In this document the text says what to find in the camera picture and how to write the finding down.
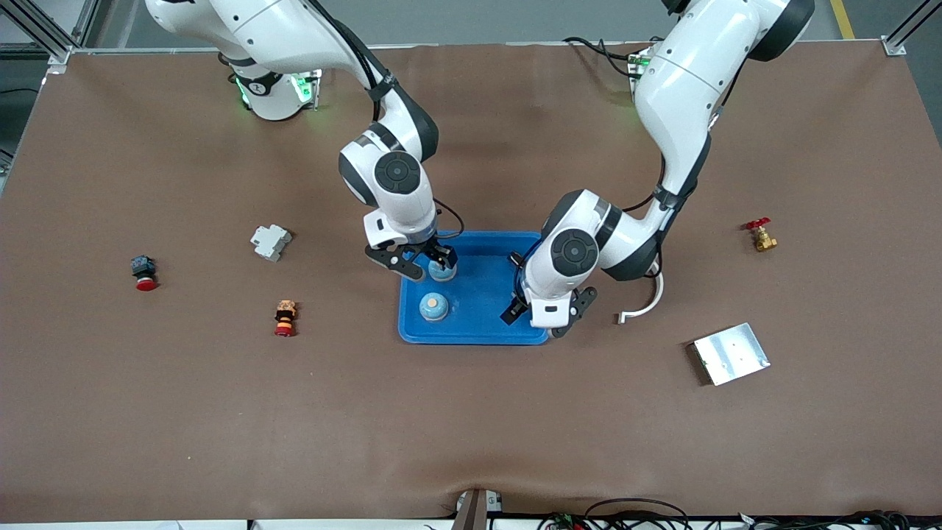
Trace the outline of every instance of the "white cable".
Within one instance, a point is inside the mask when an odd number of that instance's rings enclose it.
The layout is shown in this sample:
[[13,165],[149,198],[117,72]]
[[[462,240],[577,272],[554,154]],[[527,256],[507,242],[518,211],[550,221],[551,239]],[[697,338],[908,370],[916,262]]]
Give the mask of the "white cable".
[[648,304],[644,309],[639,309],[637,311],[622,311],[622,314],[618,316],[618,323],[625,323],[627,322],[628,319],[640,317],[644,313],[647,313],[651,309],[654,309],[654,306],[656,306],[658,302],[660,302],[660,297],[663,296],[664,294],[664,273],[658,274],[658,271],[660,271],[660,267],[658,266],[658,263],[655,261],[654,263],[651,264],[651,268],[648,269],[648,272],[650,274],[655,274],[655,277],[654,277],[655,292],[654,292],[654,298],[651,300],[651,303]]

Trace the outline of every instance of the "white circuit breaker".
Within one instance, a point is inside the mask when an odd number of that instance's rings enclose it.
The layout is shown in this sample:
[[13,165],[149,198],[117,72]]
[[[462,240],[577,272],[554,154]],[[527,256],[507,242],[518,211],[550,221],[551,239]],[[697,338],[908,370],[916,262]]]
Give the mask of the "white circuit breaker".
[[259,226],[252,236],[255,253],[268,261],[278,261],[284,246],[291,241],[291,234],[277,224],[269,227]]

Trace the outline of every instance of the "blue tray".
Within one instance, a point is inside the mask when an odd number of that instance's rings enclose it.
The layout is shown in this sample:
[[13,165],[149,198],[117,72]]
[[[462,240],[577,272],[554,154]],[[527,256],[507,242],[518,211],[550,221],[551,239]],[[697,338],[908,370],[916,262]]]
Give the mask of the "blue tray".
[[[545,329],[532,327],[528,315],[513,325],[500,320],[513,294],[511,251],[524,254],[536,232],[464,232],[442,241],[458,253],[458,274],[447,282],[436,282],[426,270],[423,281],[402,278],[399,289],[399,334],[413,344],[492,344],[532,346],[546,342]],[[427,267],[420,256],[415,263]],[[427,322],[418,312],[419,302],[429,292],[448,299],[448,314],[440,322]]]

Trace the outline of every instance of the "blue cylindrical object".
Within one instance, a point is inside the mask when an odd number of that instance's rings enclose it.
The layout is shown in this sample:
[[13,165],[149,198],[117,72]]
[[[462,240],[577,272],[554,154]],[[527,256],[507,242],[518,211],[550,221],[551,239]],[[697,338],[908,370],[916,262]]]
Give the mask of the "blue cylindrical object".
[[455,277],[457,272],[457,263],[455,263],[455,266],[451,269],[446,269],[438,261],[429,262],[429,276],[431,276],[431,279],[435,280],[436,282],[447,282],[451,278]]
[[423,319],[438,322],[448,314],[448,300],[437,292],[430,292],[422,297],[418,311]]

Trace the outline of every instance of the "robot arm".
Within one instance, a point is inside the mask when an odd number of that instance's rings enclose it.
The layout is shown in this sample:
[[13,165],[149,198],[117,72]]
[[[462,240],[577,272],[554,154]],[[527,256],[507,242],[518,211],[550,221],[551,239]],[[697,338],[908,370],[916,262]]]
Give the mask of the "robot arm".
[[616,281],[656,273],[676,214],[693,193],[710,147],[717,102],[747,58],[772,60],[807,28],[814,0],[662,0],[680,21],[638,69],[635,106],[662,154],[663,173],[642,219],[588,190],[564,195],[524,265],[512,323],[527,308],[534,327],[561,333],[581,316],[578,287],[600,266]]
[[456,255],[436,237],[437,213],[421,165],[437,149],[438,127],[356,35],[316,0],[146,3],[165,29],[215,44],[262,118],[285,119],[302,107],[292,73],[335,68],[354,75],[373,100],[373,122],[343,148],[339,169],[354,196],[376,208],[364,217],[367,255],[413,280],[424,273],[407,253],[426,254],[454,267]]

